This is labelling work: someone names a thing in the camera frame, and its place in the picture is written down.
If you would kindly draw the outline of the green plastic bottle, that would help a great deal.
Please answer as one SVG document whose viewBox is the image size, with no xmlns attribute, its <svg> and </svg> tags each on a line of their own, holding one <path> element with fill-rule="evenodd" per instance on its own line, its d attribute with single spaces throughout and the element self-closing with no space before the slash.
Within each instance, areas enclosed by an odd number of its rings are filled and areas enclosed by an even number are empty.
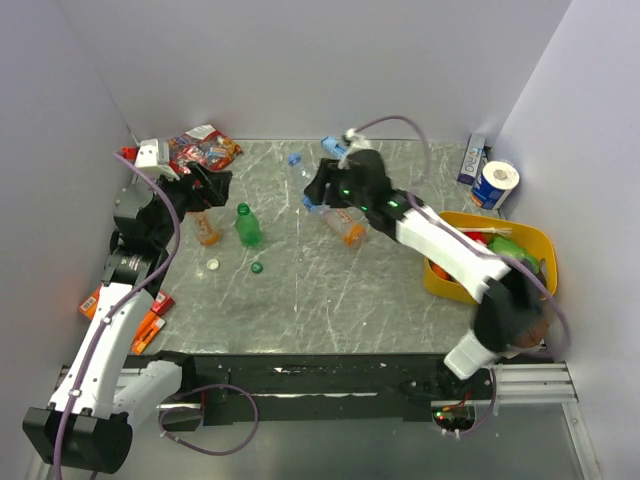
<svg viewBox="0 0 640 480">
<path fill-rule="evenodd" d="M 246 203 L 237 206 L 235 229 L 245 247 L 258 247 L 261 244 L 262 232 L 259 221 Z"/>
</svg>

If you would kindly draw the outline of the clear blue water bottle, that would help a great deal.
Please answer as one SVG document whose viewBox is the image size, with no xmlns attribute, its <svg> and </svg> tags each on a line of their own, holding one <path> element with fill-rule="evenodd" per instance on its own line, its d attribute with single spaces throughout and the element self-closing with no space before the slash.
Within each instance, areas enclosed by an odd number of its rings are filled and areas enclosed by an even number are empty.
<svg viewBox="0 0 640 480">
<path fill-rule="evenodd" d="M 302 203 L 304 207 L 312 214 L 322 215 L 324 213 L 323 206 L 314 205 L 309 197 L 304 193 L 305 188 L 315 178 L 313 165 L 309 161 L 304 160 L 302 155 L 298 152 L 291 153 L 288 156 L 287 164 L 290 167 L 293 185 L 302 195 Z"/>
</svg>

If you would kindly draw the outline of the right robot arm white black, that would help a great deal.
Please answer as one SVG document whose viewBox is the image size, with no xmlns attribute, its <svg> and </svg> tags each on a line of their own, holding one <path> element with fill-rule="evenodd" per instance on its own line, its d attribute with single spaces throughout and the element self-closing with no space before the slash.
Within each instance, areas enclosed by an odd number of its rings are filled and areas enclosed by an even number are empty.
<svg viewBox="0 0 640 480">
<path fill-rule="evenodd" d="M 302 177 L 313 205 L 360 210 L 370 226 L 449 273 L 477 303 L 474 320 L 437 374 L 446 397 L 461 397 L 472 376 L 520 350 L 521 337 L 543 319 L 539 281 L 515 259 L 499 256 L 444 221 L 411 193 L 396 189 L 380 153 L 356 151 L 344 161 L 324 158 Z"/>
</svg>

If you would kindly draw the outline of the white bottle cap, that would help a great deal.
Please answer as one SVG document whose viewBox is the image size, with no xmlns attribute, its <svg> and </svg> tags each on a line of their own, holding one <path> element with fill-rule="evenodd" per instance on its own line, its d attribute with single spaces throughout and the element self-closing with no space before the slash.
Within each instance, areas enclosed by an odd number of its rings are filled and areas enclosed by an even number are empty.
<svg viewBox="0 0 640 480">
<path fill-rule="evenodd" d="M 206 263 L 207 269 L 210 271 L 215 271 L 219 268 L 220 263 L 216 258 L 211 258 Z"/>
</svg>

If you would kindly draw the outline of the green bottle cap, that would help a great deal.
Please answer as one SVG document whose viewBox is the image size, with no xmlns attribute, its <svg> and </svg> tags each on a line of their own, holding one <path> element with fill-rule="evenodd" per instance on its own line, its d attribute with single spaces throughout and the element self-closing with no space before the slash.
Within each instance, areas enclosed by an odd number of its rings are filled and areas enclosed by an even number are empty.
<svg viewBox="0 0 640 480">
<path fill-rule="evenodd" d="M 264 270 L 264 266 L 263 266 L 263 264 L 261 262 L 256 261 L 256 262 L 253 262 L 251 264 L 251 272 L 252 273 L 260 274 L 260 273 L 263 272 L 263 270 Z"/>
</svg>

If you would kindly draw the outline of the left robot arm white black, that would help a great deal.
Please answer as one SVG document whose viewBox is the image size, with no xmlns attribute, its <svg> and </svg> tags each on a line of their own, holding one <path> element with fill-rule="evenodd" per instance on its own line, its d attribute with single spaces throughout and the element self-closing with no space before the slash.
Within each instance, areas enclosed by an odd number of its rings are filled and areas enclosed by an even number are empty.
<svg viewBox="0 0 640 480">
<path fill-rule="evenodd" d="M 192 356 L 164 352 L 123 390 L 117 382 L 134 336 L 150 312 L 180 243 L 189 212 L 224 206 L 233 174 L 191 163 L 189 173 L 153 180 L 138 172 L 113 211 L 115 224 L 94 317 L 78 353 L 44 408 L 30 408 L 23 430 L 57 475 L 70 467 L 113 474 L 137 426 L 166 398 L 198 389 Z"/>
</svg>

